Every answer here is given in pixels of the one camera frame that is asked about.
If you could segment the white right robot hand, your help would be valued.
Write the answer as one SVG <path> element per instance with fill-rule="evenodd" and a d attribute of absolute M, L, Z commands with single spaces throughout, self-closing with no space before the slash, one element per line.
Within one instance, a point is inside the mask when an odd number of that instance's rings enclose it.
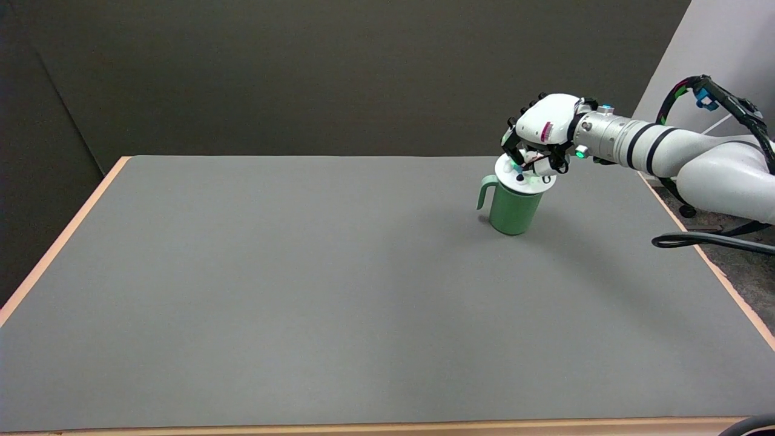
<path fill-rule="evenodd" d="M 520 177 L 550 177 L 569 170 L 570 156 L 586 159 L 592 152 L 574 144 L 581 119 L 597 110 L 592 97 L 553 93 L 539 95 L 520 116 L 507 120 L 501 149 Z"/>

